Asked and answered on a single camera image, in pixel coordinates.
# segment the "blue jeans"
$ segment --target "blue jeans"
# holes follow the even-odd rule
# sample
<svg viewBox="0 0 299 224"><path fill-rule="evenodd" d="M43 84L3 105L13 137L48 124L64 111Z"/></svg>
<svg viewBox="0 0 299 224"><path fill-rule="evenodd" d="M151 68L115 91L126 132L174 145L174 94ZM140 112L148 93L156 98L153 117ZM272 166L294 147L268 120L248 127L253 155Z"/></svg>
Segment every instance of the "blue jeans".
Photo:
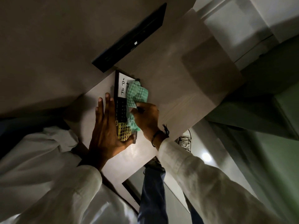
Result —
<svg viewBox="0 0 299 224"><path fill-rule="evenodd" d="M168 224L164 190L165 170L147 167L139 207L138 224ZM202 218L186 198L192 224L204 224Z"/></svg>

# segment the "white sleeve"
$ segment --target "white sleeve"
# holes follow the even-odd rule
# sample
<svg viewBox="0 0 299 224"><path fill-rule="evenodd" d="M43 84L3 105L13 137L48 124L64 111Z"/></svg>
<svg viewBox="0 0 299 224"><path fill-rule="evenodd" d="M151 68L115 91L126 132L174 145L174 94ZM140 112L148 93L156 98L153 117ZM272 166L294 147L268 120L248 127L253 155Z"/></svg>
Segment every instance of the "white sleeve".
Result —
<svg viewBox="0 0 299 224"><path fill-rule="evenodd" d="M102 184L100 172L78 166L65 179L20 214L14 223L80 223Z"/></svg>
<svg viewBox="0 0 299 224"><path fill-rule="evenodd" d="M162 142L158 159L180 185L204 223L282 223L220 169L204 164L170 138Z"/></svg>

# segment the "right hand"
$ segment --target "right hand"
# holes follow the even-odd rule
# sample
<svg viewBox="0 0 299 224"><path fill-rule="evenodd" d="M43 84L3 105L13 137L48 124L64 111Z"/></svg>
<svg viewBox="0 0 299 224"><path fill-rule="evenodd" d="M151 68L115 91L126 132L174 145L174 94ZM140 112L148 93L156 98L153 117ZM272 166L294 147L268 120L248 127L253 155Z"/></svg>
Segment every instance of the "right hand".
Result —
<svg viewBox="0 0 299 224"><path fill-rule="evenodd" d="M131 113L134 115L137 126L143 131L145 138L151 141L154 134L159 131L159 110L156 105L150 103L137 102L136 105L144 112L140 113L136 108L133 108Z"/></svg>

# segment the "cleaning cloth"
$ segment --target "cleaning cloth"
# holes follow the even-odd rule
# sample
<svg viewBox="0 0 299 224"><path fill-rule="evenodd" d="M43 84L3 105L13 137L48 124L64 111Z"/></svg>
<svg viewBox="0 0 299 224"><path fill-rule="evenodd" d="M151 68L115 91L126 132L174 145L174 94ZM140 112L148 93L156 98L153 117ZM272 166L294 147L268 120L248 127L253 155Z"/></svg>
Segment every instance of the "cleaning cloth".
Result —
<svg viewBox="0 0 299 224"><path fill-rule="evenodd" d="M147 102L148 90L140 85L140 82L133 81L129 83L127 89L127 126L132 131L140 131L140 128L135 123L133 114L130 112L132 108L137 108L136 102Z"/></svg>

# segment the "white shirt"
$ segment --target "white shirt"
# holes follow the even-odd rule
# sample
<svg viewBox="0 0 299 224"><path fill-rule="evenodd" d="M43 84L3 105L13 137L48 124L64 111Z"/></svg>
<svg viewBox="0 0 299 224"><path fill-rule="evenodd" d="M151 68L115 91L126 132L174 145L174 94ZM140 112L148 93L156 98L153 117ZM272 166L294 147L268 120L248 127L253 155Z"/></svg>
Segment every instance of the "white shirt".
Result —
<svg viewBox="0 0 299 224"><path fill-rule="evenodd" d="M178 182L205 224L281 223L258 199L231 181L220 169L204 164L200 158L170 139L162 142L158 159ZM103 217L107 199L104 195L107 193L117 198L116 201L125 209L119 212L121 215L113 212L106 212L106 215L118 219L116 223L122 223L123 218L129 223L136 223L131 208L102 185L101 174L92 166L73 168L42 198L20 214L14 223L93 223ZM92 204L97 201L102 202L100 205ZM111 201L114 199L108 202L112 209L118 207ZM94 212L88 216L90 209Z"/></svg>

